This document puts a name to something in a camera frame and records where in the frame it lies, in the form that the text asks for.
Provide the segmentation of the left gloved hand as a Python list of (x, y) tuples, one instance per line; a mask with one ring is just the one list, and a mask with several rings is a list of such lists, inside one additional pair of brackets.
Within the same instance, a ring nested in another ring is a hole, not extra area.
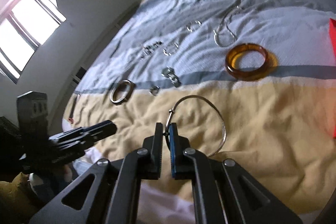
[(69, 165), (56, 168), (45, 168), (38, 173), (29, 174), (29, 182), (31, 187), (36, 188), (38, 186), (45, 186), (58, 190), (63, 190), (72, 182), (73, 172)]

